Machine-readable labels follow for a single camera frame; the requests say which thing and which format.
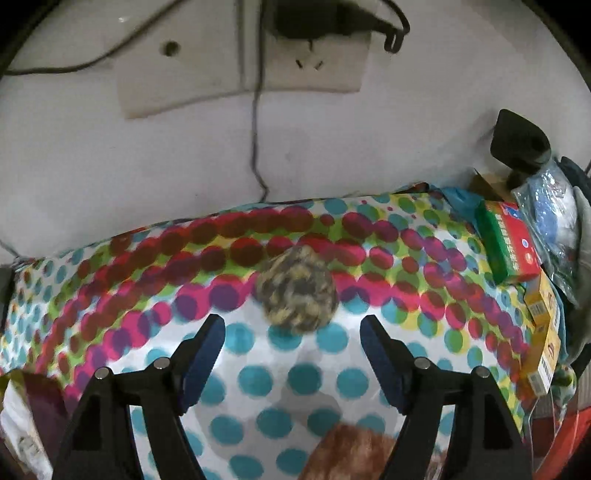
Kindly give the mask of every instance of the colorful tablecloth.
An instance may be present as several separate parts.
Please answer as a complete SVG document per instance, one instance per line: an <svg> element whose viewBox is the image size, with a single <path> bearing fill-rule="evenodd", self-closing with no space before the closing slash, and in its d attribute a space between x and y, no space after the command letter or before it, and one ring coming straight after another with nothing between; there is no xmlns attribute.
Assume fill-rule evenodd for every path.
<svg viewBox="0 0 591 480"><path fill-rule="evenodd" d="M261 262L295 244L328 263L339 308L328 327L289 335L252 297ZM193 336L209 313L226 342L198 405L182 418L208 480L294 478L339 419L396 435L359 342L375 314L439 367L488 367L518 427L532 326L516 287L494 285L480 239L438 192L255 204L128 232L23 268L0 367L56 377L76 405L96 368L142 369ZM140 408L131 412L147 479L158 478ZM453 410L443 415L445 450Z"/></svg>

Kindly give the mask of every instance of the round hole in wall plate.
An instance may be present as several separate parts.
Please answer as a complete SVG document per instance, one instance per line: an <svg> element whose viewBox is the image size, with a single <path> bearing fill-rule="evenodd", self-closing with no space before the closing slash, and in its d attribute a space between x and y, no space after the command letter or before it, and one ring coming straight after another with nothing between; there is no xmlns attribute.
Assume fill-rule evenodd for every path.
<svg viewBox="0 0 591 480"><path fill-rule="evenodd" d="M180 51L181 45L174 40L166 41L160 46L160 53L165 57L175 57Z"/></svg>

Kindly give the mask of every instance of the black power adapter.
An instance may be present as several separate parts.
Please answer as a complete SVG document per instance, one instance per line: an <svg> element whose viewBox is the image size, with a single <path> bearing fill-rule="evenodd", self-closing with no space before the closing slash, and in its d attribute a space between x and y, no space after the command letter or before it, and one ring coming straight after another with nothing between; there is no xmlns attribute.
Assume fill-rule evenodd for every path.
<svg viewBox="0 0 591 480"><path fill-rule="evenodd" d="M355 32L376 31L386 36L384 50L399 52L410 24L391 0L382 0L400 18L402 28L376 17L348 0L271 0L268 29L292 40L318 40L326 35L350 36Z"/></svg>

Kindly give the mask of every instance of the wall outlet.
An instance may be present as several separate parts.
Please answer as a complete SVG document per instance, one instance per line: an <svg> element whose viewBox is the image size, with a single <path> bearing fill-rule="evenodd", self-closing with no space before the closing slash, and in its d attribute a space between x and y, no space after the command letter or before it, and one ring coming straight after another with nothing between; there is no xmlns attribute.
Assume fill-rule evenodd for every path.
<svg viewBox="0 0 591 480"><path fill-rule="evenodd" d="M357 0L375 13L376 0ZM257 81L260 0L242 0L245 87ZM276 37L265 30L265 90L358 92L369 54L371 33L328 35L312 43Z"/></svg>
<svg viewBox="0 0 591 480"><path fill-rule="evenodd" d="M166 3L121 2L109 10L109 37L128 35ZM236 5L185 2L114 60L119 102L127 118L242 90Z"/></svg>

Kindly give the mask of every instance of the round textured ball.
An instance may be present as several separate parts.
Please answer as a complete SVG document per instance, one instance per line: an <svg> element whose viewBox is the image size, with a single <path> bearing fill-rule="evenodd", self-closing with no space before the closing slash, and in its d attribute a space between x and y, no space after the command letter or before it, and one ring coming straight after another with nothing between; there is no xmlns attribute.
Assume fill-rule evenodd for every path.
<svg viewBox="0 0 591 480"><path fill-rule="evenodd" d="M263 266L256 297L270 324L298 334L327 325L339 305L326 263L307 245L290 248Z"/></svg>

